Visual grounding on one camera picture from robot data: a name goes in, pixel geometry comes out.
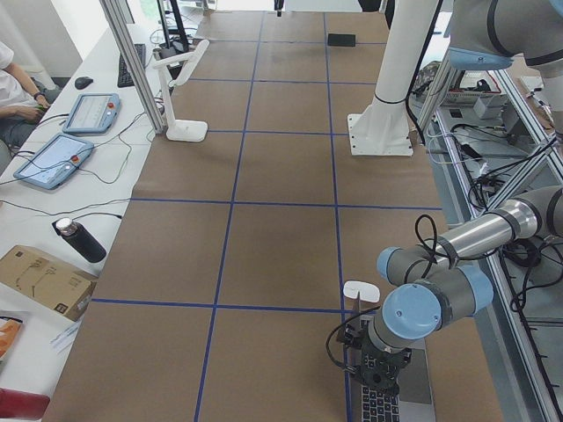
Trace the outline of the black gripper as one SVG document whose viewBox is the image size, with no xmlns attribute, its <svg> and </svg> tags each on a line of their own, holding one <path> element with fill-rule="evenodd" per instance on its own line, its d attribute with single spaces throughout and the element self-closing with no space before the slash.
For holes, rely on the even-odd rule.
<svg viewBox="0 0 563 422">
<path fill-rule="evenodd" d="M 354 380 L 382 394 L 398 394 L 398 374 L 410 364 L 411 358 L 412 349 L 409 347 L 398 353 L 388 353 L 364 340 Z"/>
</svg>

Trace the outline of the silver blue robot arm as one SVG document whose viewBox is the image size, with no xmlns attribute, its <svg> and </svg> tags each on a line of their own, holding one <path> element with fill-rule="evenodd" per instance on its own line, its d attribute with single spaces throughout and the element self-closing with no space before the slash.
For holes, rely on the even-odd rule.
<svg viewBox="0 0 563 422">
<path fill-rule="evenodd" d="M 394 8 L 374 98 L 363 113 L 348 116 L 350 147 L 357 156 L 410 153 L 406 116 L 420 61 L 437 14 L 437 1 L 399 1 Z M 522 55 L 544 84 L 562 140 L 562 4 L 559 1 L 457 1 L 450 20 L 447 57 L 458 70 L 499 70 Z M 411 360 L 411 345 L 470 317 L 493 299 L 491 281 L 473 265 L 486 253 L 539 233 L 562 233 L 562 190 L 536 189 L 415 246 L 388 248 L 377 259 L 392 291 L 359 331 L 339 341 L 358 351 L 344 370 L 360 384 L 395 396 L 398 374 Z"/>
</svg>

